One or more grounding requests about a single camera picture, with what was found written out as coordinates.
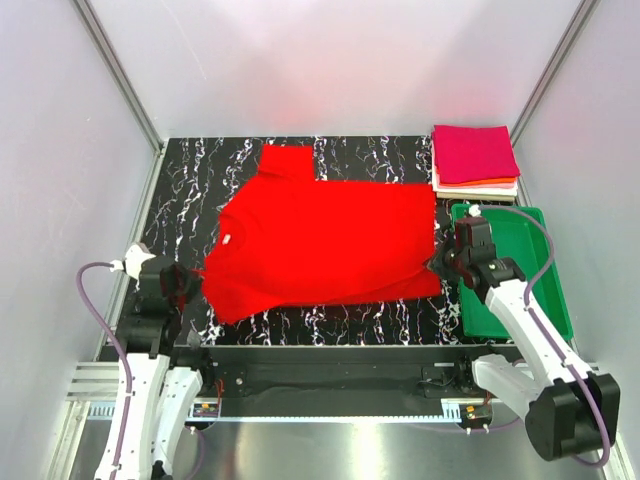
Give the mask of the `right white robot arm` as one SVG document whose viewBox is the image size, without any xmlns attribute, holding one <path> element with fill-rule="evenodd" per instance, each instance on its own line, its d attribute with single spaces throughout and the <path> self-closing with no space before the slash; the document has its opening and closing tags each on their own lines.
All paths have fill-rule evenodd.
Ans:
<svg viewBox="0 0 640 480">
<path fill-rule="evenodd" d="M 554 263 L 547 258 L 527 278 L 515 260 L 499 257 L 486 205 L 473 205 L 455 220 L 454 231 L 428 261 L 447 281 L 460 281 L 505 327 L 529 370 L 500 354 L 480 356 L 454 371 L 454 384 L 466 396 L 486 390 L 524 423 L 528 439 L 546 461 L 600 452 L 591 468 L 610 460 L 616 443 L 621 390 L 609 373 L 596 372 L 562 338 L 533 294 Z"/>
</svg>

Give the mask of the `red t shirt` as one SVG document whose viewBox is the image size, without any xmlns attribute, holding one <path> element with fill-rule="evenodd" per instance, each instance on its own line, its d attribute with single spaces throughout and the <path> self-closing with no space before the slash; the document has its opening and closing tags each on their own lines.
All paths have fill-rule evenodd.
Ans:
<svg viewBox="0 0 640 480">
<path fill-rule="evenodd" d="M 281 306 L 437 296 L 434 223 L 425 182 L 319 180 L 311 148 L 266 145 L 219 215 L 202 292 L 225 324 Z"/>
</svg>

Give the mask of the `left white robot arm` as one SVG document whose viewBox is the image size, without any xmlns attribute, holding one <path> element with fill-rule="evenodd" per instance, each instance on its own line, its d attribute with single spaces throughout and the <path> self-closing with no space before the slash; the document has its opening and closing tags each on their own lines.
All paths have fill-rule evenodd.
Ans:
<svg viewBox="0 0 640 480">
<path fill-rule="evenodd" d="M 109 337 L 118 354 L 115 410 L 97 479 L 170 479 L 176 449 L 196 396 L 215 386 L 200 356 L 174 350 L 185 306 L 200 280 L 188 268 L 143 245 L 112 264 L 138 286 L 132 313 Z"/>
</svg>

